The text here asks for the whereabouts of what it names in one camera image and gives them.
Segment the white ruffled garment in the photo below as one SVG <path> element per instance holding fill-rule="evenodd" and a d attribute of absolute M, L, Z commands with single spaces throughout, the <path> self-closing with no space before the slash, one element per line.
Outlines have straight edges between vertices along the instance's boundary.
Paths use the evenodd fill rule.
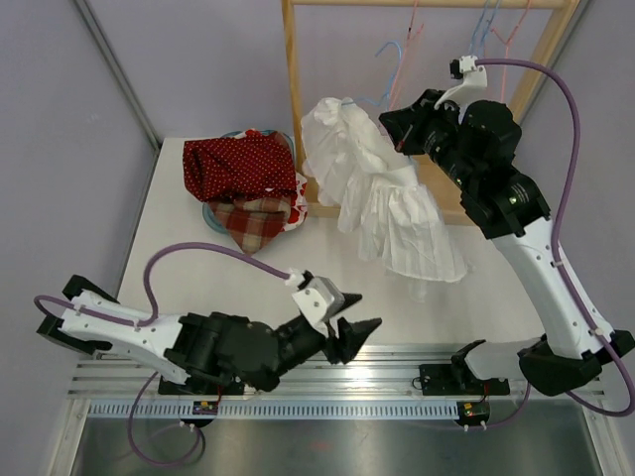
<path fill-rule="evenodd" d="M 456 284 L 468 263 L 450 237 L 414 162 L 396 152 L 359 106 L 326 97 L 301 120 L 304 172 L 317 200 L 336 205 L 337 228 L 358 236 L 357 255 L 424 300 L 430 283 Z"/>

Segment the light blue hanger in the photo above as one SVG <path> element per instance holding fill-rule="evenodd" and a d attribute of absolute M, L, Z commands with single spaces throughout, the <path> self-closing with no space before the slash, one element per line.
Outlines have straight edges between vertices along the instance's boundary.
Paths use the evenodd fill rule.
<path fill-rule="evenodd" d="M 483 48 L 486 36 L 486 15 L 490 9 L 490 1 L 485 0 L 482 5 L 481 12 L 473 28 L 470 42 L 468 45 L 468 54 L 476 56 Z"/>
<path fill-rule="evenodd" d="M 353 104 L 359 104 L 359 103 L 366 103 L 366 104 L 370 104 L 374 107 L 377 108 L 382 108 L 384 111 L 388 111 L 390 108 L 390 104 L 391 104 L 391 97 L 393 94 L 393 86 L 395 84 L 395 81 L 397 79 L 397 75 L 398 75 L 398 71 L 399 71 L 399 67 L 401 66 L 403 57 L 404 57 L 404 50 L 401 46 L 401 44 L 397 41 L 388 41 L 386 43 L 384 43 L 374 54 L 374 57 L 376 59 L 378 59 L 383 52 L 386 49 L 394 49 L 396 51 L 397 54 L 397 63 L 396 65 L 393 67 L 392 71 L 390 72 L 388 79 L 386 81 L 386 86 L 384 89 L 384 92 L 382 93 L 382 95 L 377 99 L 373 99 L 370 97 L 357 97 L 354 99 L 348 99 L 348 100 L 343 100 L 341 105 L 342 106 L 349 106 L 349 105 L 353 105 Z"/>
<path fill-rule="evenodd" d="M 493 22 L 497 16 L 501 5 L 501 0 L 496 0 L 493 5 L 490 5 L 489 1 L 486 1 L 483 7 L 483 20 L 480 23 L 480 39 L 478 43 L 477 55 L 482 58 L 485 56 L 486 42 L 489 34 L 492 30 Z"/>

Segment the red plaid garment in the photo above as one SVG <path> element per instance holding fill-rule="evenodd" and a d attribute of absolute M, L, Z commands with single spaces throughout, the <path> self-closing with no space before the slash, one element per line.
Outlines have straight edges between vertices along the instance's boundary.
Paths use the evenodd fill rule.
<path fill-rule="evenodd" d="M 233 201 L 215 199 L 207 205 L 246 255 L 257 253 L 282 233 L 292 211 L 288 197 L 236 198 Z"/>

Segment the dark red dotted garment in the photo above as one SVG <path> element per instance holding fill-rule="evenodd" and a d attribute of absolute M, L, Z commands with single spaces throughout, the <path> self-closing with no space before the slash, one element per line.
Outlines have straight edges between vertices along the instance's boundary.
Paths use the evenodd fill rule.
<path fill-rule="evenodd" d="M 289 143 L 278 132 L 186 141 L 183 173 L 186 190 L 201 202 L 287 197 L 297 188 Z"/>

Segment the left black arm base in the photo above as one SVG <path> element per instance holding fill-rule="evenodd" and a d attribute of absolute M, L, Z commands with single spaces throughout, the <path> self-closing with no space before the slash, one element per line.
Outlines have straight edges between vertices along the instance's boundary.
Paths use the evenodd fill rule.
<path fill-rule="evenodd" d="M 236 375 L 230 372 L 226 364 L 218 359 L 212 358 L 200 365 L 200 371 L 204 370 L 211 379 L 203 376 L 189 377 L 187 381 L 180 385 L 168 381 L 162 374 L 159 374 L 158 393 L 164 396 L 241 396 L 244 394 L 245 385 L 236 380 Z"/>

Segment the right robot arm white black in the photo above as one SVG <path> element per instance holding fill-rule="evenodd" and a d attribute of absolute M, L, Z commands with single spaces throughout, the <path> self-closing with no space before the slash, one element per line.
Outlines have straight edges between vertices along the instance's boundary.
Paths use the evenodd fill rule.
<path fill-rule="evenodd" d="M 384 112 L 379 121 L 397 152 L 426 154 L 460 190 L 465 215 L 503 255 L 520 280 L 544 328 L 537 340 L 474 341 L 454 353 L 450 380 L 472 393 L 493 379 L 525 379 L 546 396 L 558 396 L 594 380 L 613 355 L 634 348 L 626 330 L 601 317 L 589 325 L 562 277 L 564 254 L 551 242 L 555 223 L 536 183 L 512 164 L 521 127 L 508 107 L 477 100 L 461 111 L 439 90 L 428 89 L 411 106 Z"/>

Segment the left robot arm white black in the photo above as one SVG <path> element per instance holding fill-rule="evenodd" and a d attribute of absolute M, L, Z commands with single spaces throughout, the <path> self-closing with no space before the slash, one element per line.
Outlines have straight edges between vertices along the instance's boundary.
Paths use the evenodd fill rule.
<path fill-rule="evenodd" d="M 174 394 L 211 395 L 236 383 L 271 392 L 283 375 L 318 353 L 332 365 L 347 364 L 382 323 L 379 317 L 347 321 L 342 312 L 362 296 L 341 292 L 327 278 L 294 272 L 286 283 L 295 288 L 300 313 L 276 328 L 222 312 L 162 314 L 144 326 L 147 313 L 73 276 L 62 316 L 47 312 L 37 332 L 89 356 L 134 360 L 156 371 Z"/>

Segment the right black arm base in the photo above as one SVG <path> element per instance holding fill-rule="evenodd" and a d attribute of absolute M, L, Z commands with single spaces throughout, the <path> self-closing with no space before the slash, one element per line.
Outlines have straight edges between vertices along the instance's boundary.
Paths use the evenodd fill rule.
<path fill-rule="evenodd" d="M 507 380 L 478 380 L 468 370 L 456 370 L 451 364 L 420 365 L 419 381 L 423 395 L 430 397 L 492 397 L 510 394 Z"/>

